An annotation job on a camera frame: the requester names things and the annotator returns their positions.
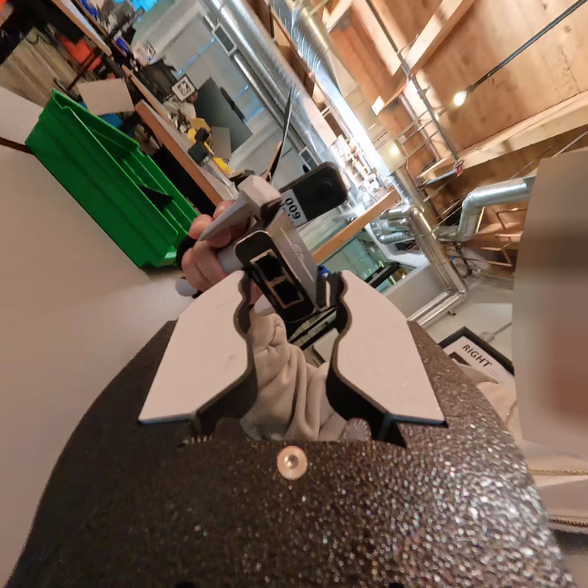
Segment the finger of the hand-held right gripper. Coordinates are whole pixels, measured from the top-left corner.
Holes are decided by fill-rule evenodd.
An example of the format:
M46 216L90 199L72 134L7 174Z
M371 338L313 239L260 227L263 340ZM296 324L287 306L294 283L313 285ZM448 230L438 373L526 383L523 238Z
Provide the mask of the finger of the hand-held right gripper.
M223 231L247 223L247 226L264 220L264 216L281 204L280 193L259 176L248 176L238 187L238 197L199 236L207 241Z

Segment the silver bent duct pipe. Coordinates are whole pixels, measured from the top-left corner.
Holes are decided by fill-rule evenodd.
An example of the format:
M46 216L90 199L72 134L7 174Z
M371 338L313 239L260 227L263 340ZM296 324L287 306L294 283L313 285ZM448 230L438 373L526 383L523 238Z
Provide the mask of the silver bent duct pipe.
M480 230L484 210L493 205L511 204L529 199L536 175L498 182L471 191L462 201L457 225L438 224L432 229L434 236L442 242L462 243L475 237ZM416 233L409 228L409 213L412 207L404 205L382 214L383 223L372 222L372 232L384 245L413 240Z

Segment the silver ventilation duct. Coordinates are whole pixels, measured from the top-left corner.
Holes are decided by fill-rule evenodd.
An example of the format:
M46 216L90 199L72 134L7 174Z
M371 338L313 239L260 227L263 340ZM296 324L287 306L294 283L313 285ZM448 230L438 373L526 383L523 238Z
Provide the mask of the silver ventilation duct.
M307 5L299 2L292 11L289 1L261 1L262 13L273 25L267 30L264 21L249 1L203 1L212 16L212 23L224 32L235 46L238 65L259 81L276 107L285 108L290 91L292 95L292 124L295 133L316 161L332 161L344 168L343 154L336 150L338 136L329 126L315 101L313 92L306 89L294 67L286 57L278 40L285 40L285 48L295 61L305 67L306 78L323 96L327 112L351 140L361 163L376 175L397 196L404 207L410 208L403 240L415 238L423 254L433 265L438 280L450 295L464 297L467 284L442 250L432 228L425 228L427 207L416 187L409 179L406 161L409 153L405 144L399 144L392 134L376 122L378 135L368 130L367 123L376 119L362 90L350 76L339 58L333 53L322 31L322 24L311 16Z

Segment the white card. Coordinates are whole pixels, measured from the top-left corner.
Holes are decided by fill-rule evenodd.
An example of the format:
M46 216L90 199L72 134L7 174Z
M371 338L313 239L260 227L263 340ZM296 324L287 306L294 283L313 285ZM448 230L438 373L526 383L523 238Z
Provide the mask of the white card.
M126 82L121 78L78 83L76 89L93 115L129 113L135 107Z

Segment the black framed sign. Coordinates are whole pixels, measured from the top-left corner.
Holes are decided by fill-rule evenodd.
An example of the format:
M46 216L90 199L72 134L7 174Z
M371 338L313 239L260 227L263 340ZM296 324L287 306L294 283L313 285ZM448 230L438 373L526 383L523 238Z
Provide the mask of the black framed sign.
M461 327L439 342L454 363L468 373L476 372L474 381L493 382L515 389L512 361L467 327Z

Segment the person's right hand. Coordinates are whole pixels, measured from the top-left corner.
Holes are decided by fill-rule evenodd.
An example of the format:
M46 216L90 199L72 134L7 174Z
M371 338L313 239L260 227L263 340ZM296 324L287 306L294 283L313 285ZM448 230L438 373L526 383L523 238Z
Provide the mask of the person's right hand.
M246 232L247 221L220 231L210 239L200 239L202 232L233 204L234 201L224 201L217 206L212 216L198 216L188 231L188 236L195 239L195 244L182 256L181 269L187 282L200 292L209 290L227 277L217 254Z

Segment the green plastic bin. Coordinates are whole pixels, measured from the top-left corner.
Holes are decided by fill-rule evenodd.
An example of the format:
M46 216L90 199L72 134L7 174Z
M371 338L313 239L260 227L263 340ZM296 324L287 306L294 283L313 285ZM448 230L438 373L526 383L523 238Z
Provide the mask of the green plastic bin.
M53 89L25 145L138 268L176 263L198 213L134 139Z

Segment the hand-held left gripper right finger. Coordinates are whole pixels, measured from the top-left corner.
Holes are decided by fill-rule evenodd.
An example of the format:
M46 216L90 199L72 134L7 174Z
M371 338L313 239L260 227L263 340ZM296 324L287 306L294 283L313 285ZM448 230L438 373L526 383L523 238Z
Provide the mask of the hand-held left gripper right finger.
M327 397L345 419L441 425L445 416L403 313L349 270L337 274L345 324L330 358Z

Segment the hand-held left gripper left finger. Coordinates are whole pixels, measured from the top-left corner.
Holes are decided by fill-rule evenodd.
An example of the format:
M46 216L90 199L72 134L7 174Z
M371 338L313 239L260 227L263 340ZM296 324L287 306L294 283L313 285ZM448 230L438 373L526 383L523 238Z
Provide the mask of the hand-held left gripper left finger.
M178 318L143 404L141 424L240 419L258 395L251 328L251 283L233 272Z

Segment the black ethernet splitter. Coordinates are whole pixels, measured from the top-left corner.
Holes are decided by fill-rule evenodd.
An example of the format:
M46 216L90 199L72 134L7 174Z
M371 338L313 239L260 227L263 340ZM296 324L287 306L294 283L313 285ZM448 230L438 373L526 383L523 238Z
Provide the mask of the black ethernet splitter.
M330 284L320 276L310 250L284 210L278 210L267 226L240 239L234 250L263 293L258 313L270 307L284 322L293 323L331 307Z

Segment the dark monitor panel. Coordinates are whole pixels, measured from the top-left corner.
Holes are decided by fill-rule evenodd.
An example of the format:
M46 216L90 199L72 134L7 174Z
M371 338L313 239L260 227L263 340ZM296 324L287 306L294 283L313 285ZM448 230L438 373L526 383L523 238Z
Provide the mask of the dark monitor panel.
M231 152L236 151L252 137L252 131L247 126L244 115L224 88L219 87L212 77L207 78L196 92L196 116L202 118L210 128L226 128L229 131Z

